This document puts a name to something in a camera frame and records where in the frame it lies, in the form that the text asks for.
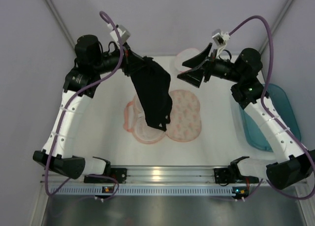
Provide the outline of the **white mesh laundry bag pink trim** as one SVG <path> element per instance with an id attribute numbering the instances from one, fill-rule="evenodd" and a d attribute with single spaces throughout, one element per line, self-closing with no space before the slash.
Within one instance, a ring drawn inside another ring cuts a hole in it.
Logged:
<path id="1" fill-rule="evenodd" d="M 196 48 L 189 48 L 185 49 L 184 51 L 180 52 L 174 59 L 174 67 L 178 73 L 185 72 L 189 70 L 189 67 L 183 66 L 183 62 L 193 58 L 194 56 L 198 55 L 200 51 Z"/>

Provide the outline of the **black garment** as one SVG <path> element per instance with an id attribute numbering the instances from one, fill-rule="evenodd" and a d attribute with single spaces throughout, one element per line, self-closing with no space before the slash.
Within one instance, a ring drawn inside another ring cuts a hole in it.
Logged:
<path id="1" fill-rule="evenodd" d="M 170 123 L 172 98 L 171 76 L 151 57 L 143 57 L 143 67 L 131 75 L 132 83 L 145 114 L 147 125 L 166 131 Z"/>

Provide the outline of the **orange patterned bra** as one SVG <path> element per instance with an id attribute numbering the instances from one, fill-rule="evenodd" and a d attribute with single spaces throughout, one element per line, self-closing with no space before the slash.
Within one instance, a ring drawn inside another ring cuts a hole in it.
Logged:
<path id="1" fill-rule="evenodd" d="M 138 96 L 134 96 L 124 109 L 124 130 L 132 133 L 134 138 L 143 144 L 155 144 L 166 136 L 177 142 L 195 140 L 202 129 L 198 97 L 188 90 L 174 90 L 170 92 L 170 96 L 173 108 L 166 131 L 147 125 Z"/>

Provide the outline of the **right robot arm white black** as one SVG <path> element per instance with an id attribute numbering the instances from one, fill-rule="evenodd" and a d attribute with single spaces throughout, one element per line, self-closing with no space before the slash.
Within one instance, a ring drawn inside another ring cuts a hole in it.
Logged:
<path id="1" fill-rule="evenodd" d="M 315 152 L 297 143 L 289 127 L 277 113 L 273 102 L 257 75 L 262 69 L 261 56 L 253 48 L 245 48 L 235 62 L 221 59 L 209 44 L 200 54 L 182 63 L 188 70 L 180 73 L 180 80 L 200 87 L 212 76 L 234 82 L 231 93 L 243 111 L 259 127 L 271 146 L 275 161 L 240 157 L 231 162 L 238 179 L 257 177 L 266 179 L 273 187 L 283 190 L 313 172 Z"/>

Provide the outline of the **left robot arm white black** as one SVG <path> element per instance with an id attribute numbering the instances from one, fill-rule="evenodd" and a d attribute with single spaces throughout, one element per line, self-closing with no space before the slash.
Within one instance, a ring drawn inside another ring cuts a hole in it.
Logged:
<path id="1" fill-rule="evenodd" d="M 103 51 L 95 35 L 78 38 L 74 47 L 74 67 L 65 77 L 62 102 L 47 142 L 32 159 L 44 168 L 71 179 L 82 175 L 108 176 L 110 161 L 98 158 L 74 156 L 74 139 L 80 121 L 91 103 L 99 85 L 100 76 L 119 67 L 128 72 L 128 56 L 132 54 L 127 42 L 119 46 L 113 42 L 114 51 Z"/>

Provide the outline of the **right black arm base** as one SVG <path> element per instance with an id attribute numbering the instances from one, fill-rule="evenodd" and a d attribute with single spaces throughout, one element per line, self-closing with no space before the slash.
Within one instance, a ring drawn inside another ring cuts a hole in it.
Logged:
<path id="1" fill-rule="evenodd" d="M 220 185 L 246 183 L 246 178 L 242 176 L 238 170 L 228 166 L 222 168 L 214 168 L 215 183 Z"/>

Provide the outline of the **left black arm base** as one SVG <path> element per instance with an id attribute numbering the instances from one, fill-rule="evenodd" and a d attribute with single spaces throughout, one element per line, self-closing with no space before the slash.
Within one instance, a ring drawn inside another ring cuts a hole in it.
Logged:
<path id="1" fill-rule="evenodd" d="M 105 171 L 105 176 L 113 178 L 118 181 L 119 184 L 124 183 L 127 177 L 127 168 L 124 167 L 111 167 L 110 170 Z M 93 177 L 86 175 L 84 177 L 84 183 L 87 184 L 103 184 L 103 183 L 114 183 L 110 179 L 104 179 L 100 177 Z"/>

